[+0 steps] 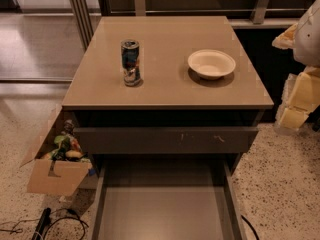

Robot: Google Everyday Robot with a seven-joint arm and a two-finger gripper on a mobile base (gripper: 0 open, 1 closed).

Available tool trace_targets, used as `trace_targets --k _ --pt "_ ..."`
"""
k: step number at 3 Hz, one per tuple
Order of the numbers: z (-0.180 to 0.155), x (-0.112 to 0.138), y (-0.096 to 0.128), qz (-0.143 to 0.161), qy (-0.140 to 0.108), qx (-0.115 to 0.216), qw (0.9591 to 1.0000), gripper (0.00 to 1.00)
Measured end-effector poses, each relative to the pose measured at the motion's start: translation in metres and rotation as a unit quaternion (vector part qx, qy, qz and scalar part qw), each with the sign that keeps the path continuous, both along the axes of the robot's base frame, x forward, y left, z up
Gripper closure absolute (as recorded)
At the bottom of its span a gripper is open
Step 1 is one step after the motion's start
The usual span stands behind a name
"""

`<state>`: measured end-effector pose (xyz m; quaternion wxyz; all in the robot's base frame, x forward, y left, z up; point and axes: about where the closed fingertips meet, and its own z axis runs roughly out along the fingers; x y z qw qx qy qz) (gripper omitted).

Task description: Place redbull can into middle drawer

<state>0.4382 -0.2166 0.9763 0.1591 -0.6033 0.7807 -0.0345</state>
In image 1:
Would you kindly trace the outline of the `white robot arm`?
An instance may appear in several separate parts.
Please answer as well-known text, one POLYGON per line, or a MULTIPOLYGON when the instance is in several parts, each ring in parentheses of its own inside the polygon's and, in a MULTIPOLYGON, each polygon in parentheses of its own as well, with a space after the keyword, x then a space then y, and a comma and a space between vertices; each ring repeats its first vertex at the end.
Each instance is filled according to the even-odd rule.
POLYGON ((282 103, 276 113, 275 130, 297 132, 320 106, 320 0, 316 0, 299 21, 276 37, 272 45, 292 49, 295 61, 305 65, 298 75, 285 81, 282 103))

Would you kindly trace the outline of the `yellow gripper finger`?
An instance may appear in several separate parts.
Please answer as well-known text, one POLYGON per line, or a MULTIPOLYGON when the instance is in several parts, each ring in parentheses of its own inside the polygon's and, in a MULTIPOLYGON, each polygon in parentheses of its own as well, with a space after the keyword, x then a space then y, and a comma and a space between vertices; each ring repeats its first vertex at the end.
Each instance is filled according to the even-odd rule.
POLYGON ((320 106, 320 68, 307 66, 298 75, 289 74, 275 119, 280 134, 297 132, 320 106))
POLYGON ((295 32, 298 24, 295 23, 286 29, 283 33, 277 36, 272 41, 272 46, 278 49, 292 49, 294 47, 295 32))

